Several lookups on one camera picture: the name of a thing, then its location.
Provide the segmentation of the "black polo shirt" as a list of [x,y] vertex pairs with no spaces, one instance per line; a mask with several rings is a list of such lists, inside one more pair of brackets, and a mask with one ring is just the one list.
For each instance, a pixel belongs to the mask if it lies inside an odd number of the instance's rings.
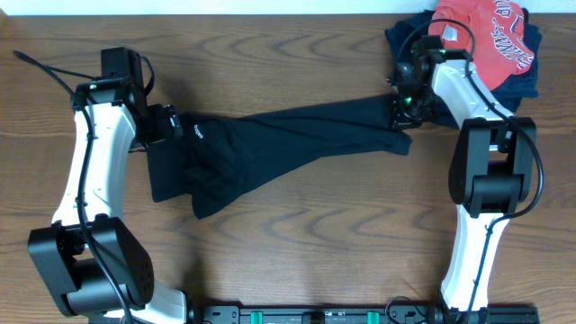
[[147,151],[152,199],[192,197],[202,219],[241,195],[319,158],[384,151],[408,155],[391,127],[393,97],[377,95],[239,118],[184,113],[182,137]]

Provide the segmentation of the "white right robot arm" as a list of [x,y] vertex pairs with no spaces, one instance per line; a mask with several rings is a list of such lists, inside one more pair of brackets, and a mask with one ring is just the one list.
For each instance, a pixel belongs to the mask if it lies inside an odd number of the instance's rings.
[[472,56],[464,49],[414,46],[410,61],[394,70],[400,95],[393,125],[416,128],[433,121],[442,102],[459,130],[448,175],[457,227],[450,265],[439,301],[426,310],[388,305],[392,323],[537,323],[536,307],[491,306],[491,270],[504,229],[533,209],[518,208],[529,194],[531,176],[544,181],[536,148],[536,125],[517,118],[483,84]]

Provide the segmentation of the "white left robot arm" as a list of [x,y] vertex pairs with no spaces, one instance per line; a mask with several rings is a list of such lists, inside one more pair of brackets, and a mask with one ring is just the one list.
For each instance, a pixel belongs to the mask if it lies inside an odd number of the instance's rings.
[[123,221],[127,157],[146,96],[128,77],[79,85],[76,143],[51,224],[34,229],[31,260],[58,310],[92,323],[185,323],[185,294],[157,281]]

